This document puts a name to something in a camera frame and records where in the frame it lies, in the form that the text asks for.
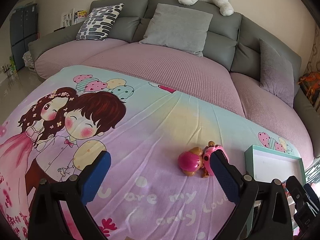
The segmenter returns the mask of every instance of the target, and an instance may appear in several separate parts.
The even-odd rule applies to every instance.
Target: cartoon couple
[[[37,188],[41,178],[51,183],[67,179],[76,169],[72,160],[77,140],[102,136],[115,128],[125,113],[124,103],[112,93],[100,91],[78,97],[73,88],[64,87],[39,99],[21,117],[18,123],[22,132],[0,145],[0,189],[4,194],[0,196],[0,210],[17,235],[28,228],[25,218],[31,189]],[[69,136],[56,136],[64,127]],[[40,153],[27,172],[33,147]]]

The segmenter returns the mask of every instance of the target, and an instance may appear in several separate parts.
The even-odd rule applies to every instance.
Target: metal bolt
[[[76,181],[78,179],[78,175],[71,175],[70,177],[69,177],[69,180],[70,181]]]
[[[275,179],[275,180],[274,180],[274,183],[275,183],[276,185],[281,185],[281,181],[280,181],[279,179]]]
[[[41,180],[39,181],[39,183],[40,183],[41,185],[44,185],[44,184],[47,183],[47,180],[46,180],[45,178],[43,178],[43,179],[41,179]]]
[[[252,177],[248,174],[244,175],[243,178],[246,180],[246,181],[251,181],[252,180]]]

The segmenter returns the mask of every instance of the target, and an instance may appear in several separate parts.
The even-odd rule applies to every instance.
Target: pink dress
[[[0,145],[0,210],[21,239],[27,238],[29,225],[25,174],[29,154],[39,134],[29,126],[25,132]]]

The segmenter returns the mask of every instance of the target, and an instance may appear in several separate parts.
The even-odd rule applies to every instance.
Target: brown pants
[[[50,178],[38,165],[36,159],[33,159],[31,166],[29,168],[29,170],[27,171],[26,175],[25,175],[25,180],[26,180],[26,191],[27,191],[27,195],[29,195],[30,191],[33,188],[38,188],[39,186],[39,181],[45,178],[49,183],[56,183],[57,181],[55,181],[54,179]],[[33,201],[36,195],[36,191],[33,195],[32,201],[30,203],[30,207],[29,207],[29,211],[31,212],[32,209],[32,205],[33,205]]]

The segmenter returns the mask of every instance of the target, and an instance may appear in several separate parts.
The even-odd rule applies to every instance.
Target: pink bow tie
[[[64,141],[64,144],[68,144],[71,148],[73,147],[74,143],[70,143],[68,139]]]

